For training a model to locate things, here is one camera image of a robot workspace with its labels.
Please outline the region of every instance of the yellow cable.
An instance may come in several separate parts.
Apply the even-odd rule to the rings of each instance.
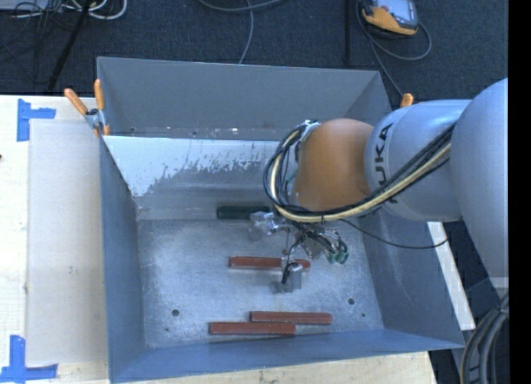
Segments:
[[[294,136],[296,135],[296,132],[293,132],[285,141],[285,146]],[[341,211],[340,213],[334,213],[330,215],[322,215],[322,216],[301,216],[294,213],[291,213],[281,207],[278,202],[278,197],[276,194],[276,188],[275,188],[275,178],[276,174],[278,172],[279,163],[280,163],[280,155],[277,155],[275,158],[275,161],[273,162],[273,166],[271,168],[271,174],[269,179],[269,187],[271,194],[275,198],[274,204],[275,209],[284,217],[287,219],[290,219],[292,221],[297,222],[305,222],[305,223],[315,223],[315,222],[321,222],[321,221],[337,221],[339,219],[344,219],[345,217],[353,216],[359,213],[363,213],[378,204],[381,204],[382,202],[385,202],[387,199],[391,198],[393,195],[399,193],[404,188],[408,187],[409,185],[413,184],[417,179],[422,177],[424,174],[428,173],[430,171],[430,168],[435,164],[437,161],[439,161],[441,158],[443,158],[445,155],[447,155],[450,152],[451,143],[447,143],[435,156],[430,158],[424,165],[422,165],[420,168],[418,168],[415,172],[411,173],[404,179],[402,179],[400,182],[395,183],[392,187],[388,188],[385,192],[380,194],[379,196],[375,197],[369,202],[366,202],[362,204],[361,206],[357,206],[354,208],[351,208],[346,211]]]

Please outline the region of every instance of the bin floor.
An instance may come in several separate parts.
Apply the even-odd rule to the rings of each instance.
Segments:
[[[297,334],[383,328],[362,238],[340,226],[349,258],[331,265],[324,255],[309,259],[302,288],[280,289],[281,271],[234,270],[235,255],[281,257],[293,244],[285,232],[251,241],[249,221],[156,220],[138,222],[144,330],[148,347],[264,338],[208,333],[214,321],[248,321],[252,310],[329,312],[331,325],[300,325]]]

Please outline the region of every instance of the cable bundle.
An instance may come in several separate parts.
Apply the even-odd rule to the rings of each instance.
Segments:
[[[389,198],[404,191],[428,173],[434,172],[448,159],[451,147],[451,134],[454,124],[438,137],[434,138],[423,150],[407,162],[385,184],[373,191],[362,201],[350,206],[344,206],[326,211],[309,211],[301,206],[289,204],[285,169],[290,149],[295,146],[295,159],[299,149],[299,142],[304,130],[313,122],[306,121],[297,126],[279,143],[275,154],[265,166],[263,183],[265,192],[273,201],[276,210],[291,221],[315,223],[337,221],[350,216],[361,216],[382,205]]]

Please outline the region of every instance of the black object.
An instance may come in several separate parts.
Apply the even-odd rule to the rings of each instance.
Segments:
[[[248,221],[252,213],[257,211],[271,211],[269,206],[219,206],[216,214],[222,220],[244,220]]]
[[[351,20],[352,0],[345,0],[345,58],[346,67],[352,66],[350,58],[350,20]]]
[[[74,45],[74,42],[76,41],[77,35],[79,34],[81,30],[81,26],[83,26],[83,22],[85,21],[86,16],[89,13],[90,5],[93,3],[93,1],[94,0],[85,0],[85,4],[83,5],[83,9],[81,10],[81,15],[78,18],[76,25],[74,26],[74,30],[70,34],[70,38],[68,39],[68,42],[66,43],[66,46],[64,47],[61,55],[59,56],[56,66],[50,75],[50,82],[48,84],[48,92],[53,91],[53,88],[56,85],[57,79],[59,79],[59,75],[61,74],[63,67],[65,66],[66,60],[68,59],[68,56],[70,55],[72,46]]]

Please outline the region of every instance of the device screen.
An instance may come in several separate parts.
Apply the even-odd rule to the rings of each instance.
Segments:
[[[379,7],[386,7],[395,17],[408,22],[415,20],[415,13],[408,0],[375,0]]]

